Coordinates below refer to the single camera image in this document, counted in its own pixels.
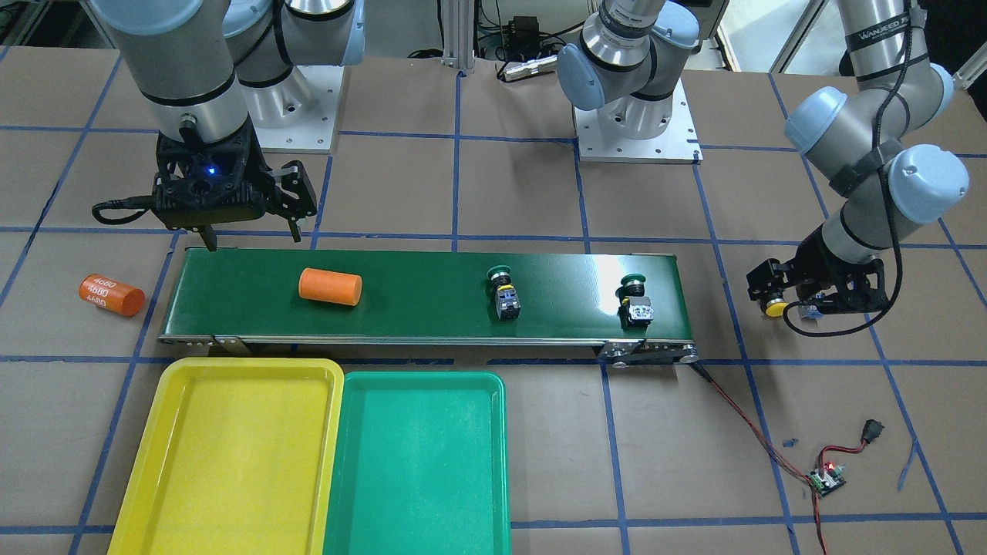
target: orange foam cylinder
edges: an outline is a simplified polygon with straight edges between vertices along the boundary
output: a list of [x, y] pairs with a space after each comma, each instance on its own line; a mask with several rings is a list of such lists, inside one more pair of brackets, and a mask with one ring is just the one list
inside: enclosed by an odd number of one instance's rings
[[363, 278], [328, 270], [306, 268], [298, 279], [298, 296], [335, 304], [356, 306], [363, 292]]
[[124, 316], [133, 316], [144, 306], [144, 291], [99, 274], [82, 280], [79, 298]]

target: white mounting plate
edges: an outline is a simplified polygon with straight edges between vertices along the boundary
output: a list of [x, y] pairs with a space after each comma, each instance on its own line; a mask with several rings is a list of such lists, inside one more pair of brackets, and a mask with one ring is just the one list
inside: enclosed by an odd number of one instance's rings
[[575, 112], [575, 134], [579, 138], [579, 158], [585, 162], [634, 162], [639, 164], [692, 164], [702, 162], [692, 112], [685, 98], [682, 80], [675, 85], [675, 108], [665, 132], [651, 139], [621, 136], [617, 124], [599, 118], [597, 112]]
[[257, 127], [264, 152], [329, 154], [336, 146], [336, 131], [342, 98], [343, 68], [337, 65], [299, 65], [319, 104], [295, 125]]

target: gray robot arm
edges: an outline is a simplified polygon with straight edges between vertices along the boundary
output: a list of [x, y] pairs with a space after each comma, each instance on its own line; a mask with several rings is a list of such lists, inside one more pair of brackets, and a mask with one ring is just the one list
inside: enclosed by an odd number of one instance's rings
[[[245, 98], [286, 80], [294, 63], [358, 62], [362, 0], [92, 3], [160, 130], [151, 195], [101, 202], [94, 217], [122, 224], [151, 211], [215, 249], [212, 224], [273, 213], [299, 241], [314, 191], [301, 162], [267, 166]], [[109, 209], [139, 211], [114, 219]]]
[[672, 93], [698, 36], [695, 16], [673, 2], [607, 0], [586, 19], [578, 45], [559, 52], [559, 82], [576, 108], [610, 105], [623, 135], [652, 138], [671, 119]]
[[[929, 63], [924, 12], [906, 9], [902, 0], [837, 4], [861, 92], [817, 91], [792, 113], [785, 133], [847, 201], [802, 241], [794, 258], [784, 264], [769, 259], [747, 275], [751, 300], [770, 316], [785, 314], [788, 287], [796, 288], [797, 304], [812, 305], [817, 314], [886, 312], [876, 256], [936, 221], [969, 187], [953, 154], [929, 144], [905, 149], [899, 141], [942, 112], [952, 96], [949, 74]], [[836, 292], [824, 293], [834, 286]]]

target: plastic tray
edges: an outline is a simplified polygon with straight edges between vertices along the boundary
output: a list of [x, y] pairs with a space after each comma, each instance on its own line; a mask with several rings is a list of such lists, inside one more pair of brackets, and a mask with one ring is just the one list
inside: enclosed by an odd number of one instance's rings
[[110, 555], [321, 554], [342, 386], [329, 360], [169, 366]]
[[326, 555], [508, 555], [503, 383], [488, 372], [346, 376]]

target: yellow button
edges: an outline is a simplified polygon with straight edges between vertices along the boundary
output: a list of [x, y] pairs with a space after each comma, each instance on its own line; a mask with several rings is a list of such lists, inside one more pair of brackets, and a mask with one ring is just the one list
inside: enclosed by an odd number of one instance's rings
[[772, 318], [780, 318], [782, 316], [782, 313], [785, 312], [785, 307], [788, 305], [789, 303], [785, 301], [779, 301], [769, 306], [767, 310], [764, 311], [764, 313], [767, 314], [768, 316], [771, 316]]

